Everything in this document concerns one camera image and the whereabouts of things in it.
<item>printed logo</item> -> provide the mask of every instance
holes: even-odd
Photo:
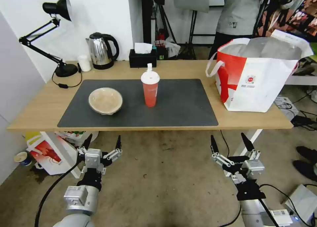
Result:
[[[237,27],[237,22],[229,22],[229,26],[231,28],[236,28]]]
[[[245,81],[248,84],[254,84],[255,82],[255,76],[251,75],[247,77],[247,80]]]

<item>black lamp shade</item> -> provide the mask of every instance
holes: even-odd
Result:
[[[66,20],[71,21],[71,6],[69,0],[58,0],[57,3],[44,2],[43,10],[48,14],[60,15]]]

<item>desk lamp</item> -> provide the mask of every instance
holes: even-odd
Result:
[[[49,58],[50,60],[53,60],[54,62],[57,63],[57,68],[55,69],[54,73],[58,77],[69,77],[71,75],[74,75],[77,71],[78,68],[76,65],[73,64],[66,64],[63,62],[63,59],[56,57],[54,55],[48,54],[44,52],[43,50],[35,47],[31,43],[42,37],[43,35],[49,33],[50,31],[56,29],[59,27],[59,22],[60,19],[57,18],[57,15],[62,16],[66,20],[71,21],[70,19],[70,13],[71,13],[71,5],[69,0],[58,0],[57,3],[50,3],[50,2],[45,2],[43,3],[43,10],[47,13],[50,14],[52,17],[52,20],[50,20],[48,23],[45,25],[41,26],[40,28],[36,29],[35,31],[32,31],[31,33],[27,34],[26,36],[23,36],[19,39],[19,42],[30,49],[33,49],[34,51],[40,53],[41,55]],[[43,29],[44,27],[54,24],[55,26],[53,28],[48,29],[47,31],[40,33],[40,34],[34,34],[37,31]]]

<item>tissue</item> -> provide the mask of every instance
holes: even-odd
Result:
[[[152,44],[135,43],[134,51],[136,54],[150,54],[152,51]]]

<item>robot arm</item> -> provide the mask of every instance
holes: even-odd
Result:
[[[216,141],[211,136],[212,159],[222,166],[223,170],[230,173],[230,178],[237,187],[237,199],[241,204],[241,215],[246,227],[263,227],[260,209],[265,209],[275,226],[278,226],[271,212],[267,209],[262,199],[265,194],[260,191],[256,183],[257,177],[261,175],[265,167],[259,160],[260,151],[256,151],[253,144],[244,133],[241,133],[242,140],[247,148],[245,156],[224,157],[219,154]]]
[[[101,191],[101,176],[105,174],[106,167],[110,166],[122,155],[121,137],[118,137],[114,150],[110,153],[100,149],[89,149],[92,135],[90,135],[78,148],[78,159],[85,161],[82,170],[83,179],[76,186],[69,186],[64,194],[67,203],[68,216],[63,218],[54,227],[93,227],[90,221],[97,211],[98,192]]]

